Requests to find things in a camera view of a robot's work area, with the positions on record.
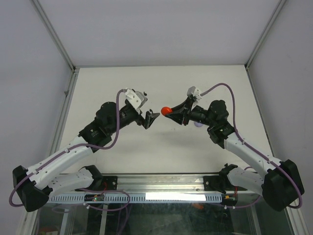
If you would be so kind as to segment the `orange round charging case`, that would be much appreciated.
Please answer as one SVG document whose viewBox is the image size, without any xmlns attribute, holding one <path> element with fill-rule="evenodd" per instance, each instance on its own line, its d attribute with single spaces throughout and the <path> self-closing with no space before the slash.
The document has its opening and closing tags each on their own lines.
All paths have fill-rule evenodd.
<svg viewBox="0 0 313 235">
<path fill-rule="evenodd" d="M 170 107 L 162 107 L 162 109 L 161 109 L 161 114 L 163 115 L 163 116 L 166 116 L 166 115 L 169 115 L 169 114 L 171 114 L 173 112 L 173 110 L 170 108 Z"/>
</svg>

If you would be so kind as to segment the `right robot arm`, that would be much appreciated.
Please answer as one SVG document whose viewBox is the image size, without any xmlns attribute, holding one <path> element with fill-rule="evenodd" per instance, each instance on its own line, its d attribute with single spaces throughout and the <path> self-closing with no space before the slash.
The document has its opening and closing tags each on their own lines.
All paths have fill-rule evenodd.
<svg viewBox="0 0 313 235">
<path fill-rule="evenodd" d="M 161 113 L 179 125 L 186 126 L 189 121 L 206 125 L 213 143 L 235 154 L 253 169 L 247 171 L 234 164 L 225 165 L 213 185 L 217 191 L 225 193 L 233 186 L 245 188 L 258 194 L 278 212 L 290 207 L 295 200 L 302 200 L 304 187 L 293 161 L 266 155 L 239 137 L 227 120 L 229 113 L 223 100 L 212 101 L 208 109 L 194 105 L 195 100 L 190 96 L 176 107 L 163 107 Z"/>
</svg>

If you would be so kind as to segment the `lilac round charging case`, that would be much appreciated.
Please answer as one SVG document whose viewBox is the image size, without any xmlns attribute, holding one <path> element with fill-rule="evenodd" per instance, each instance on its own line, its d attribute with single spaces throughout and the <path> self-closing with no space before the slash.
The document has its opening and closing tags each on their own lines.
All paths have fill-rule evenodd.
<svg viewBox="0 0 313 235">
<path fill-rule="evenodd" d="M 202 123 L 199 123 L 199 122 L 194 122 L 194 125 L 195 125 L 196 127 L 202 127 L 202 126 L 203 126 L 203 124 L 202 124 Z"/>
</svg>

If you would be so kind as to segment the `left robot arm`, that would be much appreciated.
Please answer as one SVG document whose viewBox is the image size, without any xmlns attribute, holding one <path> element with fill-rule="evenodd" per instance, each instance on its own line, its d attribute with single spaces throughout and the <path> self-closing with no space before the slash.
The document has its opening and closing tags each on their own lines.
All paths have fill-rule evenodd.
<svg viewBox="0 0 313 235">
<path fill-rule="evenodd" d="M 13 195 L 17 194 L 27 212 L 43 207 L 53 196 L 64 192 L 87 189 L 97 190 L 102 186 L 102 174 L 94 165 L 82 167 L 79 171 L 62 175 L 61 173 L 77 161 L 94 154 L 98 150 L 111 149 L 118 138 L 119 131 L 131 123 L 148 129 L 159 117 L 152 110 L 142 116 L 141 106 L 126 101 L 122 108 L 115 102 L 106 102 L 96 112 L 94 120 L 81 130 L 67 146 L 50 155 L 43 161 L 29 167 L 22 165 L 12 171 Z"/>
</svg>

